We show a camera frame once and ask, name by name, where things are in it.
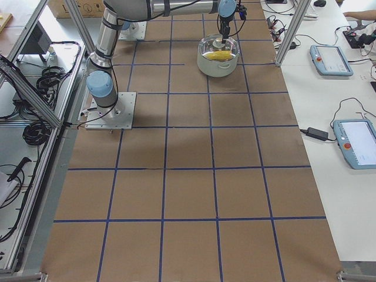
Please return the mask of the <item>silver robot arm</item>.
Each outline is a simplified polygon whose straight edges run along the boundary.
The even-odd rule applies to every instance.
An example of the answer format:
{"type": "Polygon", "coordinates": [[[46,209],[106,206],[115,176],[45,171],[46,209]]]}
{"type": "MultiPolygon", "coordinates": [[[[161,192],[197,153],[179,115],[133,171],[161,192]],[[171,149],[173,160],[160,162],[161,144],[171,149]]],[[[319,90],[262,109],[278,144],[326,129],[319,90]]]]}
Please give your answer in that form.
{"type": "Polygon", "coordinates": [[[88,69],[136,90],[135,126],[250,124],[236,56],[213,61],[203,48],[229,34],[234,1],[105,1],[88,69]]]}
{"type": "Polygon", "coordinates": [[[122,37],[134,37],[135,34],[139,30],[139,24],[138,23],[133,23],[133,22],[128,22],[124,21],[122,25],[122,29],[120,31],[120,36],[122,37]]]}

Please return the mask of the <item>person hand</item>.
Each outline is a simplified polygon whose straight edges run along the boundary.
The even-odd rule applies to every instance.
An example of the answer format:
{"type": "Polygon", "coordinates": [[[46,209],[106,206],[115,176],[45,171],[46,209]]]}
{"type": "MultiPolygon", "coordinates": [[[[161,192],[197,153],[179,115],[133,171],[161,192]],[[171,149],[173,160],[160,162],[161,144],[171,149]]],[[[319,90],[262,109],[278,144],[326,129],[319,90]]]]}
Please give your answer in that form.
{"type": "Polygon", "coordinates": [[[362,20],[363,18],[363,12],[361,11],[357,11],[357,12],[354,12],[354,11],[349,11],[349,12],[344,12],[343,15],[345,17],[350,17],[350,18],[355,18],[357,20],[362,20]]]}

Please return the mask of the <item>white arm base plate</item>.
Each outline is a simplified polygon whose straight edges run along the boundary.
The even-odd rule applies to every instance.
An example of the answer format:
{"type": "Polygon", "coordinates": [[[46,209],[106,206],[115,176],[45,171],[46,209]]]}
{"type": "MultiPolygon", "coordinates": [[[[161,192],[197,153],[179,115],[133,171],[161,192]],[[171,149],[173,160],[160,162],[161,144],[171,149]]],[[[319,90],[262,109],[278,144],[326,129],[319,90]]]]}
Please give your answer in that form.
{"type": "Polygon", "coordinates": [[[116,106],[106,115],[109,109],[97,107],[92,98],[90,106],[96,108],[88,113],[87,130],[129,130],[133,125],[133,115],[136,104],[136,92],[120,92],[116,106]]]}

